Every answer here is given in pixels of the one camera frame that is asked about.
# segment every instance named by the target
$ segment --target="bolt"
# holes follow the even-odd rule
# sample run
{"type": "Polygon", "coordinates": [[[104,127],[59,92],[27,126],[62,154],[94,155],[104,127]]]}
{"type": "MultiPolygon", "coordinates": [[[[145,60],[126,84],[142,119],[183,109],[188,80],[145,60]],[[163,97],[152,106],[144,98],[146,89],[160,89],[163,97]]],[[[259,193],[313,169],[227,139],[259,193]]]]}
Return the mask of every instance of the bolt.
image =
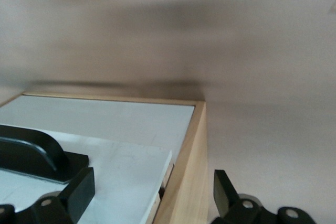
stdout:
{"type": "Polygon", "coordinates": [[[244,200],[243,201],[243,206],[245,208],[253,208],[253,203],[251,201],[248,201],[248,200],[244,200]]]}
{"type": "Polygon", "coordinates": [[[293,209],[287,209],[286,210],[286,214],[291,217],[291,218],[299,218],[299,215],[296,211],[294,211],[293,209]]]}
{"type": "Polygon", "coordinates": [[[45,199],[41,202],[41,206],[45,207],[48,206],[51,203],[51,199],[45,199]]]}

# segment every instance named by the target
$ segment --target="black handle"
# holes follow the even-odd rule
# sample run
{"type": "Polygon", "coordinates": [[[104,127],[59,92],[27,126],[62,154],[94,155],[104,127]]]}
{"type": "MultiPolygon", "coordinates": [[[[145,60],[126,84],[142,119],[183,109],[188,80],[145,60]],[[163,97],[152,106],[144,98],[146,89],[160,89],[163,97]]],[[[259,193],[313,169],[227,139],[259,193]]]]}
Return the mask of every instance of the black handle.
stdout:
{"type": "Polygon", "coordinates": [[[64,152],[48,134],[0,125],[0,168],[66,183],[89,165],[87,155],[64,152]]]}

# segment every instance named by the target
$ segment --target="wooden frame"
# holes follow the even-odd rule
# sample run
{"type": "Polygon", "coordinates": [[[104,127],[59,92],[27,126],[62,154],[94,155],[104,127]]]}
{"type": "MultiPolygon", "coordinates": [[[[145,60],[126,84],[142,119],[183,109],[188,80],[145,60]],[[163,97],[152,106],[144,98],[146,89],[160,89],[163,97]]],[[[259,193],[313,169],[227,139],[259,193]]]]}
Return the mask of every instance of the wooden frame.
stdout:
{"type": "Polygon", "coordinates": [[[206,104],[204,101],[143,99],[50,92],[24,92],[22,95],[195,106],[175,167],[156,213],[154,224],[205,224],[207,222],[208,160],[206,104]]]}

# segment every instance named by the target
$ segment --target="white panel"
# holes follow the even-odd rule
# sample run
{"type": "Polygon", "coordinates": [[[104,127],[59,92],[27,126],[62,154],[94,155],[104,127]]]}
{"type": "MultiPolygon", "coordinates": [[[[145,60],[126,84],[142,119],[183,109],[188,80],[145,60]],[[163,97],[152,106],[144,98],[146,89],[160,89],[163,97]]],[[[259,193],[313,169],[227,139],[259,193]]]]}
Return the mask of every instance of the white panel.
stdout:
{"type": "MultiPolygon", "coordinates": [[[[145,224],[171,160],[163,148],[44,131],[65,151],[86,154],[95,172],[96,194],[78,224],[145,224]]],[[[0,204],[20,211],[60,185],[0,170],[0,204]]]]}
{"type": "Polygon", "coordinates": [[[0,108],[0,123],[172,150],[176,161],[194,107],[21,96],[0,108]]]}

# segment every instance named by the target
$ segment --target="beige wall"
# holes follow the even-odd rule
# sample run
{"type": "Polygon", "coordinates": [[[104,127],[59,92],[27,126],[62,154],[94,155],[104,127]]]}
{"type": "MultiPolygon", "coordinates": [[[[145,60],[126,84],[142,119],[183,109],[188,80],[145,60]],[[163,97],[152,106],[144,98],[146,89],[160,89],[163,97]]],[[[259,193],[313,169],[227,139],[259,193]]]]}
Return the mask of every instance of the beige wall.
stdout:
{"type": "MultiPolygon", "coordinates": [[[[335,0],[0,0],[0,99],[205,99],[210,181],[336,219],[335,0]]],[[[209,219],[217,215],[211,199],[209,219]]]]}

